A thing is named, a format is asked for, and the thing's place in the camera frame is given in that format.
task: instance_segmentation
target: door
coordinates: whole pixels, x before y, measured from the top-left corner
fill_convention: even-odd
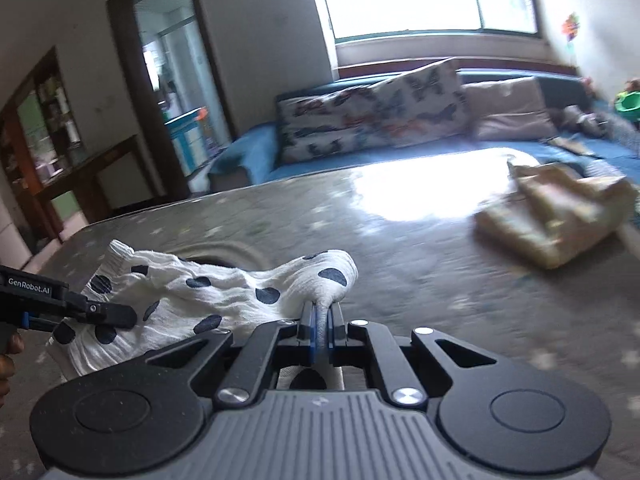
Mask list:
[[[197,1],[110,0],[108,7],[149,150],[172,198],[186,198],[232,140]]]

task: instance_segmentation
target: sofa backrest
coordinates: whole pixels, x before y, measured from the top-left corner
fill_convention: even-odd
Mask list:
[[[287,92],[276,97],[276,102],[294,97],[304,97],[311,95],[331,94],[350,88],[352,86],[372,85],[390,77],[398,75],[399,72],[376,74],[364,77],[351,77],[340,79],[333,83],[316,86],[295,92]],[[545,103],[548,108],[565,108],[570,105],[578,105],[582,110],[590,110],[591,99],[584,90],[580,78],[571,75],[551,74],[547,72],[532,72],[528,70],[487,70],[484,68],[466,68],[458,70],[458,75],[463,83],[478,83],[481,81],[503,81],[505,79],[516,79],[519,77],[535,76],[540,83]]]

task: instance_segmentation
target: polka dot fabric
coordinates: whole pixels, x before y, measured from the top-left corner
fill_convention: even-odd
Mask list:
[[[124,330],[65,319],[47,350],[71,379],[213,328],[245,338],[261,323],[299,317],[308,300],[327,309],[347,294],[357,277],[353,260],[339,250],[247,272],[134,251],[114,240],[82,293],[90,300],[131,305],[138,323]],[[318,332],[324,333],[324,326],[318,326]]]

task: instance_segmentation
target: door frame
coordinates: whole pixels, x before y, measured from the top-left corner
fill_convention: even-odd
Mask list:
[[[149,79],[149,74],[146,70],[143,45],[140,41],[134,8],[139,1],[109,0],[107,2],[111,31],[134,112],[149,153],[156,165],[156,170],[158,170],[162,185],[168,195],[167,198],[172,201],[184,200],[190,196],[191,191],[187,178],[182,172],[171,137],[164,126],[162,112],[158,104],[156,104],[151,79]],[[202,6],[200,5],[200,0],[192,1],[195,21],[202,37],[204,51],[218,92],[220,105],[225,115],[229,134],[232,140],[235,140],[238,138],[238,134],[232,121],[225,90],[215,63]]]

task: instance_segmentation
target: blue sofa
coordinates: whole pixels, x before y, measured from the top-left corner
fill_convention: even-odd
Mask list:
[[[543,72],[481,69],[459,70],[458,74],[464,83],[536,76],[548,108],[565,108],[569,105],[578,105],[583,110],[594,108],[606,108],[608,110],[607,104],[593,102],[584,91],[580,79],[574,76]],[[316,88],[281,94],[276,98],[276,102],[293,97],[329,94],[352,86],[369,85],[394,75],[396,74],[341,79]],[[593,160],[591,157],[574,155],[560,148],[554,148],[537,141],[477,141],[472,139],[468,132],[465,132],[458,136],[446,137],[445,139],[405,148],[375,148],[360,152],[323,156],[313,160],[306,160],[305,162],[281,164],[279,161],[280,145],[277,126],[275,122],[259,124],[233,142],[210,168],[210,191],[217,192],[236,187],[262,184],[291,176],[361,166],[387,160],[468,152],[496,146],[505,146],[529,153],[541,164],[564,162],[579,173],[582,173],[585,165]],[[569,135],[568,132],[561,132],[561,134]],[[607,139],[590,139],[580,134],[575,134],[575,137],[581,140],[588,148],[591,148],[598,158],[604,158],[637,183],[640,183],[640,158],[638,158],[640,148],[637,147],[640,141],[635,147],[626,147]]]

